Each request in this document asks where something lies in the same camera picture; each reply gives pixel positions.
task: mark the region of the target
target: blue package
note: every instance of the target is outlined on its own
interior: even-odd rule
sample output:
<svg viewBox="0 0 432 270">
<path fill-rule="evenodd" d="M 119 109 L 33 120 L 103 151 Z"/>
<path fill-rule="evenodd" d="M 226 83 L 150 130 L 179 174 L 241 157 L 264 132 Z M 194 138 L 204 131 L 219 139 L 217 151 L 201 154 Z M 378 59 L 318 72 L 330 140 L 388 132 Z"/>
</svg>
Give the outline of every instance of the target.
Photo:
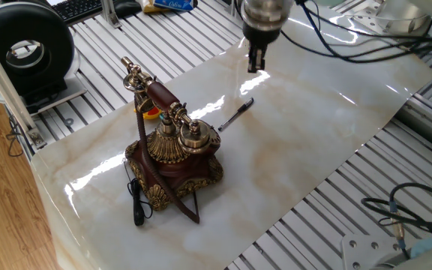
<svg viewBox="0 0 432 270">
<path fill-rule="evenodd" d="M 197 6 L 197 0 L 154 0 L 153 5 L 158 8 L 170 8 L 177 11 L 192 11 Z"/>
</svg>

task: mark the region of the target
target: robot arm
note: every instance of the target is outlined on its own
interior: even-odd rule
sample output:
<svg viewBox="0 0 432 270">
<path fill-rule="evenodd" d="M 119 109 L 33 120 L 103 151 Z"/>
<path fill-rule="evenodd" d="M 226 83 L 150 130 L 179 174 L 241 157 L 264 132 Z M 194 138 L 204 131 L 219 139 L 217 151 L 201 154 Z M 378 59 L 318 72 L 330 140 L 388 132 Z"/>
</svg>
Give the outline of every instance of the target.
<svg viewBox="0 0 432 270">
<path fill-rule="evenodd" d="M 243 34 L 250 42 L 247 72 L 264 70 L 268 44 L 279 36 L 290 16 L 293 0 L 244 0 L 241 4 Z"/>
</svg>

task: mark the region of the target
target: yellow object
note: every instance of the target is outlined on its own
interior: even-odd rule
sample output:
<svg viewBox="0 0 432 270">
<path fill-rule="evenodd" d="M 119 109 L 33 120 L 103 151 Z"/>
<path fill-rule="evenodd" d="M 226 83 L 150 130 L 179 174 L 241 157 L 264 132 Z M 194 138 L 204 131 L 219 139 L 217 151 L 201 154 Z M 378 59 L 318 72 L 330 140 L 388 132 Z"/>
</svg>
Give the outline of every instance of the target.
<svg viewBox="0 0 432 270">
<path fill-rule="evenodd" d="M 160 7 L 155 7 L 153 5 L 154 0 L 139 0 L 139 4 L 142 7 L 142 12 L 147 14 L 147 13 L 152 13 L 152 12 L 160 12 L 160 11 L 167 11 L 167 8 L 160 8 Z"/>
<path fill-rule="evenodd" d="M 152 119 L 156 119 L 159 117 L 159 115 L 161 114 L 161 110 L 154 107 L 152 110 L 150 110 L 149 112 L 145 112 L 142 114 L 142 117 L 144 119 L 148 119 L 148 120 L 152 120 Z"/>
</svg>

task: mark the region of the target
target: white bracket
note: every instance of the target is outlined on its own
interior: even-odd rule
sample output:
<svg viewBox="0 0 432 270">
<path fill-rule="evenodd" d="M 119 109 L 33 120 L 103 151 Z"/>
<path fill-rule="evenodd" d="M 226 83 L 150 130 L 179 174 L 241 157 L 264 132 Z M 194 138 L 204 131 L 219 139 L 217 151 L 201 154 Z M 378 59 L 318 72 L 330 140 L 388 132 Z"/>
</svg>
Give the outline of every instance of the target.
<svg viewBox="0 0 432 270">
<path fill-rule="evenodd" d="M 6 101 L 7 107 L 16 118 L 22 128 L 22 131 L 28 134 L 28 138 L 34 143 L 37 149 L 46 145 L 41 134 L 36 127 L 35 122 L 29 115 L 26 106 L 16 92 L 13 83 L 0 63 L 0 93 Z"/>
<path fill-rule="evenodd" d="M 103 18 L 114 28 L 121 27 L 119 19 L 114 11 L 113 0 L 101 0 L 101 6 L 103 7 L 102 15 Z"/>
</svg>

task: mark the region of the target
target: mouse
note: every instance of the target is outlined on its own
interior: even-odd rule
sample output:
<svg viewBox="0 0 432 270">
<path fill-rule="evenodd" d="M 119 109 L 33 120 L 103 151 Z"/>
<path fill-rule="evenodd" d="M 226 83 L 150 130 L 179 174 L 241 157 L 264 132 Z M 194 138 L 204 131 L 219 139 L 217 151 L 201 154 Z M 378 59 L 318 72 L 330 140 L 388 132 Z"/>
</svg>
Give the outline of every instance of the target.
<svg viewBox="0 0 432 270">
<path fill-rule="evenodd" d="M 116 0 L 114 1 L 114 11 L 118 18 L 124 18 L 137 14 L 141 11 L 141 5 L 136 0 Z"/>
</svg>

